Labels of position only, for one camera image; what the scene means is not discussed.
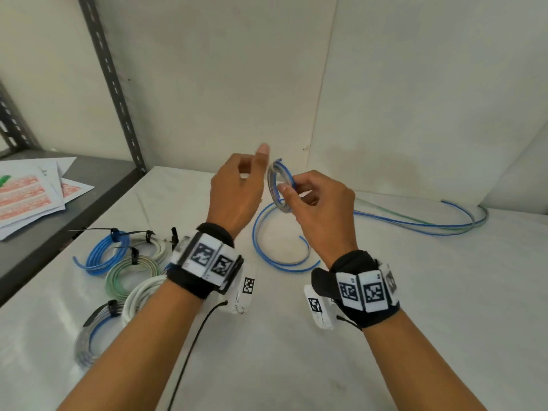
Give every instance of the hand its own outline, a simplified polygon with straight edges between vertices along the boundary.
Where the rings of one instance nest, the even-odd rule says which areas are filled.
[[[358,249],[354,229],[356,195],[341,182],[315,170],[293,176],[297,191],[287,184],[278,186],[310,246],[327,268],[340,256]],[[311,191],[303,198],[299,193]]]
[[[261,203],[269,153],[269,145],[261,144],[254,156],[233,154],[211,179],[207,222],[222,226],[233,239]],[[240,173],[249,173],[249,177],[242,179]]]

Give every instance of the white table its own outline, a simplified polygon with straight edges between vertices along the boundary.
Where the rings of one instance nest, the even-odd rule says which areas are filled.
[[[168,239],[176,226],[183,234],[206,218],[211,176],[155,167],[93,226],[150,228]],[[441,203],[363,196],[422,219],[466,221]],[[265,191],[261,207],[269,202]],[[404,309],[489,409],[541,410],[548,403],[547,225],[548,216],[492,210],[480,229],[434,238],[356,219],[360,247],[390,262]],[[292,215],[273,214],[265,233],[265,249],[276,256],[302,253]],[[0,309],[0,409],[54,409],[83,375],[73,342],[108,297],[104,277],[88,276],[71,258],[84,260],[104,235],[83,233]],[[236,240],[245,268],[257,271],[250,311],[212,315],[174,409],[395,409],[363,335],[338,321],[333,331],[318,329],[303,293],[310,274],[269,267],[250,237],[251,225]],[[208,299],[195,321],[159,410],[214,303]],[[111,323],[111,332],[120,328]]]

